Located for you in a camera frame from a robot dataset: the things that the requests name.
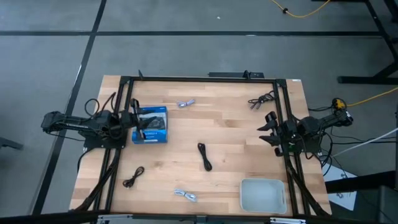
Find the wooden table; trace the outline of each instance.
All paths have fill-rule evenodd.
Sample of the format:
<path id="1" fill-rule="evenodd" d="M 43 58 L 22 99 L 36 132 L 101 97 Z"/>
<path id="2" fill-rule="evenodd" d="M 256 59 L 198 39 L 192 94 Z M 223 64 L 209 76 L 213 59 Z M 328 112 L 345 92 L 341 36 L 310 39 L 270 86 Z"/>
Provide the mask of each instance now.
<path id="1" fill-rule="evenodd" d="M 101 105 L 118 90 L 119 80 L 120 76 L 104 76 L 98 96 Z M 287 80 L 287 84 L 293 114 L 298 118 L 308 116 L 301 81 Z M 265 133 L 256 131 L 265 125 L 264 116 L 276 111 L 275 103 L 264 103 L 258 110 L 250 110 L 248 104 L 249 99 L 271 90 L 272 85 L 264 83 L 135 81 L 132 97 L 138 99 L 141 106 L 167 106 L 169 141 L 167 144 L 135 145 L 131 142 L 130 131 L 121 154 L 111 211 L 271 215 L 245 212 L 239 205 L 242 179 L 254 177 L 284 182 L 288 205 L 285 215 L 291 215 L 284 160 L 276 157 L 273 147 L 258 138 Z M 279 93 L 284 105 L 282 90 Z M 191 99 L 196 103 L 178 108 L 177 101 Z M 206 153 L 213 166 L 211 172 L 203 167 L 198 142 L 206 144 Z M 100 176 L 103 156 L 104 149 L 95 149 L 82 159 L 70 208 L 79 206 L 93 190 Z M 139 166 L 145 167 L 144 174 L 136 179 L 132 188 L 124 188 L 123 180 L 130 179 Z M 309 191 L 323 209 L 331 213 L 319 162 L 302 156 L 302 167 Z M 194 193 L 198 202 L 174 195 L 176 188 Z M 100 208 L 104 208 L 107 192 L 106 186 Z M 302 212 L 297 186 L 296 194 Z"/>

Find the white plastic tray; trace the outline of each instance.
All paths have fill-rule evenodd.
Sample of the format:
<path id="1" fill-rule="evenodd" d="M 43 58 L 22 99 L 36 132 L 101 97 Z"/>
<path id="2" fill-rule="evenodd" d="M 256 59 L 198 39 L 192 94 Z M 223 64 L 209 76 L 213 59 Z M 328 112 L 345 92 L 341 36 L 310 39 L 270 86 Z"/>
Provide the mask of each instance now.
<path id="1" fill-rule="evenodd" d="M 285 185 L 280 180 L 247 178 L 241 182 L 241 208 L 247 212 L 285 214 Z"/>

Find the wire bundle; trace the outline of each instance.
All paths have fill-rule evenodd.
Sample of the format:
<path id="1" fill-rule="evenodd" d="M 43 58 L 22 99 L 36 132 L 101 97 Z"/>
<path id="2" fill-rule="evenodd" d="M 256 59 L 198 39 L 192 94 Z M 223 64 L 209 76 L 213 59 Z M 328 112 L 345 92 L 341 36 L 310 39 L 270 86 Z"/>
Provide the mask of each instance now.
<path id="1" fill-rule="evenodd" d="M 213 166 L 211 166 L 210 161 L 206 157 L 206 146 L 203 143 L 198 143 L 199 152 L 203 158 L 203 163 L 205 166 L 205 170 L 211 171 Z"/>
<path id="2" fill-rule="evenodd" d="M 250 107 L 250 109 L 253 109 L 256 105 L 257 105 L 257 110 L 260 108 L 261 104 L 268 102 L 268 101 L 273 101 L 275 100 L 275 92 L 272 90 L 269 93 L 266 93 L 262 96 L 260 96 L 258 99 L 252 99 L 252 100 L 248 100 L 248 103 L 251 103 L 252 106 Z"/>
<path id="3" fill-rule="evenodd" d="M 136 178 L 139 177 L 142 173 L 144 173 L 145 168 L 143 167 L 138 167 L 136 172 L 134 173 L 133 177 L 131 179 L 123 181 L 123 186 L 126 188 L 130 188 L 134 185 L 134 182 L 136 181 Z"/>

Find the gray floor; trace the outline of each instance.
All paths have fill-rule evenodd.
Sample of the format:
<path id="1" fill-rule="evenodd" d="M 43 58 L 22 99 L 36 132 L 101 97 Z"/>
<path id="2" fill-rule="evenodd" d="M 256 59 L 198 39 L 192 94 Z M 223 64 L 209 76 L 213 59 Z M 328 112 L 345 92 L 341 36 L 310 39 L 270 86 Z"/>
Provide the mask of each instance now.
<path id="1" fill-rule="evenodd" d="M 296 14 L 319 2 L 282 1 Z M 382 2 L 374 7 L 392 32 Z M 91 30 L 99 0 L 0 0 L 0 30 Z M 376 30 L 364 4 L 332 2 L 318 14 L 295 19 L 267 0 L 109 0 L 99 30 Z M 87 37 L 0 37 L 0 136 L 19 141 L 23 151 L 0 150 L 0 217 L 25 215 L 52 146 L 40 130 L 43 115 L 63 111 L 80 66 Z M 370 76 L 392 62 L 382 39 L 354 37 L 97 37 L 73 113 L 96 97 L 103 75 L 205 76 L 208 72 L 264 72 L 269 78 L 299 78 L 311 107 L 334 97 L 356 102 L 391 89 L 339 85 L 339 75 Z M 392 130 L 397 93 L 350 108 L 354 125 L 335 134 L 371 138 Z M 313 114 L 323 116 L 326 113 Z M 335 152 L 346 147 L 336 146 Z M 68 210 L 82 143 L 66 140 L 44 207 Z M 354 174 L 392 170 L 394 145 L 364 146 L 338 159 Z M 372 210 L 358 199 L 357 208 Z M 333 206 L 341 217 L 361 217 Z"/>

